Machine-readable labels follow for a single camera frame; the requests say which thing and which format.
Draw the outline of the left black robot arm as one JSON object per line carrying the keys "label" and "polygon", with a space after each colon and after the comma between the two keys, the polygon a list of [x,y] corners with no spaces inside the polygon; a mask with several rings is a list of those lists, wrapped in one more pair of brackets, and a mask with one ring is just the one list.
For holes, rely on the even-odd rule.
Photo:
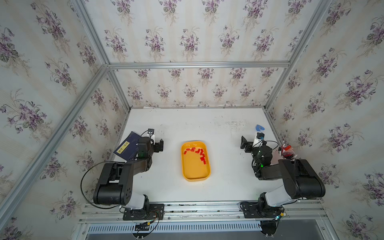
{"label": "left black robot arm", "polygon": [[128,137],[114,151],[124,162],[106,161],[96,184],[93,200],[87,203],[98,209],[116,207],[145,211],[150,210],[146,195],[133,190],[134,176],[147,172],[154,153],[164,150],[164,140],[155,142],[152,137]]}

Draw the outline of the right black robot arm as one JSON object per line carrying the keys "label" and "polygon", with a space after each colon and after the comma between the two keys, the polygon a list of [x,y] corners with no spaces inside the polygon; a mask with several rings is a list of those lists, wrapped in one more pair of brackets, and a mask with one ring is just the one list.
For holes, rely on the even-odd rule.
{"label": "right black robot arm", "polygon": [[322,198],[326,188],[307,160],[280,159],[272,165],[273,149],[267,141],[258,138],[247,141],[241,137],[240,148],[253,157],[251,166],[260,181],[281,179],[283,185],[260,194],[256,202],[241,202],[240,209],[246,219],[279,219],[284,215],[284,206],[298,199]]}

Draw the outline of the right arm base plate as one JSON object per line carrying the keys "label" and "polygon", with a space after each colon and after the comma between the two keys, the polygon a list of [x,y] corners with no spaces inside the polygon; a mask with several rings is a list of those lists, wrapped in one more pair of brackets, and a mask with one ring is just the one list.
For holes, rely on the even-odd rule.
{"label": "right arm base plate", "polygon": [[283,207],[270,207],[264,202],[241,202],[240,209],[246,219],[279,219],[284,215]]}

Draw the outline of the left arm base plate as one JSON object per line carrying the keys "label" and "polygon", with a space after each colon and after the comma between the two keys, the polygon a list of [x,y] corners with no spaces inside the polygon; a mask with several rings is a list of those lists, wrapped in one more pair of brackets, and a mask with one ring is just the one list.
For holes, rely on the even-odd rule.
{"label": "left arm base plate", "polygon": [[164,218],[165,205],[164,204],[149,204],[146,209],[130,210],[126,209],[123,213],[124,221],[136,220],[162,220]]}

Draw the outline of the yellow plastic storage box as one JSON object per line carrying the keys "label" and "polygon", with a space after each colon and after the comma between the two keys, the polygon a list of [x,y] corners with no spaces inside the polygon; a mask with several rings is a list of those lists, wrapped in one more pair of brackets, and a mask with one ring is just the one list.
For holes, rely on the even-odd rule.
{"label": "yellow plastic storage box", "polygon": [[[196,153],[201,149],[204,150],[206,165],[201,161],[202,155]],[[201,141],[186,142],[181,146],[181,163],[183,177],[189,182],[204,181],[211,175],[207,146]]]}

